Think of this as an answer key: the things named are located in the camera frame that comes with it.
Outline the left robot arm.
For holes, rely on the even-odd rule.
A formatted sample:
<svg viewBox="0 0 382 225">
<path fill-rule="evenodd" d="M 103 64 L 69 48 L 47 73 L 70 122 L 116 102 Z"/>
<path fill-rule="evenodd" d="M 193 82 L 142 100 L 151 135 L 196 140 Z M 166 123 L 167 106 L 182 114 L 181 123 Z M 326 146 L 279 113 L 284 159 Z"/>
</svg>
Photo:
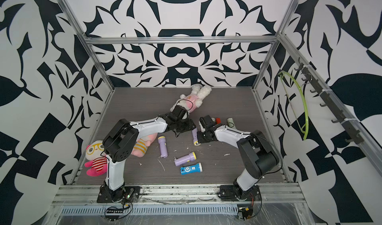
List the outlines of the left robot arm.
<svg viewBox="0 0 382 225">
<path fill-rule="evenodd" d="M 172 112 L 145 121 L 119 120 L 103 140 L 107 160 L 105 188 L 115 192 L 124 187 L 125 161 L 131 155 L 137 139 L 168 131 L 173 131 L 178 136 L 195 129 L 192 119 L 184 118 L 187 113 L 184 107 L 176 106 Z"/>
</svg>

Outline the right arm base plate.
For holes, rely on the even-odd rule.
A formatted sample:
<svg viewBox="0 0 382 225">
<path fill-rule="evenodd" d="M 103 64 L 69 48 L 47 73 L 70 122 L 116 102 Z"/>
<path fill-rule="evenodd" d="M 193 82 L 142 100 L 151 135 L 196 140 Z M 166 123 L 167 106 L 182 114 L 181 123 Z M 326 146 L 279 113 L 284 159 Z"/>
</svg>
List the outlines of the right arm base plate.
<svg viewBox="0 0 382 225">
<path fill-rule="evenodd" d="M 222 201 L 252 202 L 262 200 L 259 186 L 254 185 L 249 190 L 243 191 L 238 185 L 221 185 L 217 196 Z"/>
</svg>

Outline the green flashlight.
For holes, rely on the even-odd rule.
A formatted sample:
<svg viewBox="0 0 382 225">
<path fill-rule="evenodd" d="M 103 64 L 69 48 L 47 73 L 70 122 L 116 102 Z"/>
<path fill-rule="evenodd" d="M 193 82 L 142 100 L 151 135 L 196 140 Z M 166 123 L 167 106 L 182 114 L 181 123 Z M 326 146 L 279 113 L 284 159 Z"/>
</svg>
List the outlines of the green flashlight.
<svg viewBox="0 0 382 225">
<path fill-rule="evenodd" d="M 227 119 L 227 126 L 228 126 L 229 128 L 236 129 L 235 122 L 234 122 L 234 120 L 233 120 L 232 118 L 228 118 L 228 119 Z"/>
</svg>

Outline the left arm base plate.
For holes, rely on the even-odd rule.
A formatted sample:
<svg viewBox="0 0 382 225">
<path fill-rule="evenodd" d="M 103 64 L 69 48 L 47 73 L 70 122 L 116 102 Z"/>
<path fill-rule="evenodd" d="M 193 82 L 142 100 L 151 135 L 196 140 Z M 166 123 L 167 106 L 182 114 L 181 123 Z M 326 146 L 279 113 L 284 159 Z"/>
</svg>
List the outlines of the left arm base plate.
<svg viewBox="0 0 382 225">
<path fill-rule="evenodd" d="M 97 197 L 97 203 L 137 202 L 140 197 L 140 186 L 122 186 L 115 191 L 107 185 L 102 185 Z"/>
</svg>

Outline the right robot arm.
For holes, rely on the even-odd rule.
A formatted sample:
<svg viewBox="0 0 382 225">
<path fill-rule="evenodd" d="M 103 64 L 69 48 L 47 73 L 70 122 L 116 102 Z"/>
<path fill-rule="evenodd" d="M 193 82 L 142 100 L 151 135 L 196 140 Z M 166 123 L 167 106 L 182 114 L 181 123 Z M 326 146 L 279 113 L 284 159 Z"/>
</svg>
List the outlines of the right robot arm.
<svg viewBox="0 0 382 225">
<path fill-rule="evenodd" d="M 233 182 L 236 198 L 251 193 L 253 187 L 281 162 L 277 148 L 261 131 L 245 132 L 214 122 L 210 116 L 199 119 L 201 131 L 197 132 L 199 143 L 224 142 L 239 150 L 244 164 L 243 172 Z"/>
</svg>

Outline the purple flashlight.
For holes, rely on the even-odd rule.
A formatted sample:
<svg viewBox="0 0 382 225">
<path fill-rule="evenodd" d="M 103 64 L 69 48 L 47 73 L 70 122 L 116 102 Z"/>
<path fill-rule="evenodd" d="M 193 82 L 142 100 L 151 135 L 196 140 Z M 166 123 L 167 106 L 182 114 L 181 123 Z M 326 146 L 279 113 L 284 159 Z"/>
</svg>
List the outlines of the purple flashlight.
<svg viewBox="0 0 382 225">
<path fill-rule="evenodd" d="M 195 128 L 192 130 L 192 135 L 193 135 L 193 144 L 194 146 L 199 146 L 199 140 L 198 140 L 198 129 Z"/>
<path fill-rule="evenodd" d="M 165 136 L 158 137 L 158 143 L 160 147 L 161 158 L 167 158 L 168 151 L 167 151 L 167 143 L 166 143 Z"/>
</svg>

